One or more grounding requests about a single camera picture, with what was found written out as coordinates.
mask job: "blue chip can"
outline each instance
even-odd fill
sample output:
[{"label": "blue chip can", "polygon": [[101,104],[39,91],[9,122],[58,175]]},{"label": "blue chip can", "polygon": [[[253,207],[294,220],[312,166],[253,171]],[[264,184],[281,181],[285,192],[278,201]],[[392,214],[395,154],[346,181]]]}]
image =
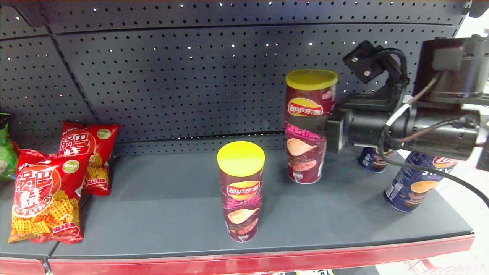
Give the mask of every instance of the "blue chip can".
[{"label": "blue chip can", "polygon": [[[405,163],[450,173],[458,160],[412,152]],[[412,212],[443,178],[443,176],[417,169],[401,168],[384,192],[384,197],[395,209]]]},{"label": "blue chip can", "polygon": [[[389,149],[384,154],[388,159],[391,159],[396,152],[396,150]],[[364,147],[357,160],[360,166],[374,173],[382,173],[387,166],[387,163],[379,156],[378,148]]]}]

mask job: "shelf edge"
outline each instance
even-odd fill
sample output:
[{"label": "shelf edge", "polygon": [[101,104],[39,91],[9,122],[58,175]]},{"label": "shelf edge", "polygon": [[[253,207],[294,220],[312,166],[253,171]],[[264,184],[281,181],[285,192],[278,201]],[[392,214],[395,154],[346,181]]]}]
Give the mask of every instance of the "shelf edge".
[{"label": "shelf edge", "polygon": [[168,257],[116,260],[49,259],[55,274],[103,272],[107,275],[235,274],[290,272],[318,268],[348,268],[423,259],[469,250],[475,238],[468,235],[421,242],[289,252]]}]

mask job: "lay's logo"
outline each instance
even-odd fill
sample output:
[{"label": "lay's logo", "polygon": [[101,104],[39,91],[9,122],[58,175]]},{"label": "lay's logo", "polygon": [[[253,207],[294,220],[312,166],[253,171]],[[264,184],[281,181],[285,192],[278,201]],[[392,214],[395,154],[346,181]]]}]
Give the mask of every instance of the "lay's logo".
[{"label": "lay's logo", "polygon": [[259,190],[260,182],[238,182],[227,187],[227,194],[235,200],[247,200],[256,195]]},{"label": "lay's logo", "polygon": [[433,159],[433,165],[436,168],[446,168],[455,166],[458,163],[458,160],[445,158],[445,157],[435,157]]},{"label": "lay's logo", "polygon": [[293,98],[288,104],[289,114],[293,116],[313,116],[322,115],[323,107],[316,102],[303,98]]}]

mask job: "maroon chip can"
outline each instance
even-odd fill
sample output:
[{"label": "maroon chip can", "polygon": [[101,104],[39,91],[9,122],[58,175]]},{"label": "maroon chip can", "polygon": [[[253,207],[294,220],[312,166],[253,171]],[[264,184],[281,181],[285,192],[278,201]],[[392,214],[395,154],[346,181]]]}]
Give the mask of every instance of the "maroon chip can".
[{"label": "maroon chip can", "polygon": [[287,74],[285,135],[289,177],[311,184],[321,178],[326,137],[288,122],[289,116],[327,116],[335,105],[338,75],[333,71],[301,69]]},{"label": "maroon chip can", "polygon": [[243,243],[258,231],[265,153],[256,144],[237,141],[218,152],[222,210],[227,233]]}]

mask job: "pegboard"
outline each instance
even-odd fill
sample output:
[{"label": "pegboard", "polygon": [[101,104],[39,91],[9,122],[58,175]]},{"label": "pegboard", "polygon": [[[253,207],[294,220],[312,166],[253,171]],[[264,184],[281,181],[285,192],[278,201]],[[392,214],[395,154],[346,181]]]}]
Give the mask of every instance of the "pegboard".
[{"label": "pegboard", "polygon": [[234,141],[253,142],[265,150],[284,149],[286,139],[283,134],[236,135],[233,137],[176,138],[167,141],[118,143],[114,150],[119,156],[163,155],[217,152],[225,144]]},{"label": "pegboard", "polygon": [[20,145],[59,142],[63,120],[95,121],[49,36],[0,41],[0,59],[1,111]]},{"label": "pegboard", "polygon": [[422,41],[455,30],[298,24],[79,33],[58,41],[101,121],[122,125],[118,142],[135,142],[282,131],[288,72],[336,71],[341,101],[385,82],[383,76],[363,85],[343,65],[357,43],[404,51],[414,79]]},{"label": "pegboard", "polygon": [[46,27],[32,28],[22,19],[14,8],[1,6],[0,40],[37,35],[47,35]]},{"label": "pegboard", "polygon": [[54,33],[298,23],[458,25],[466,1],[43,1]]}]

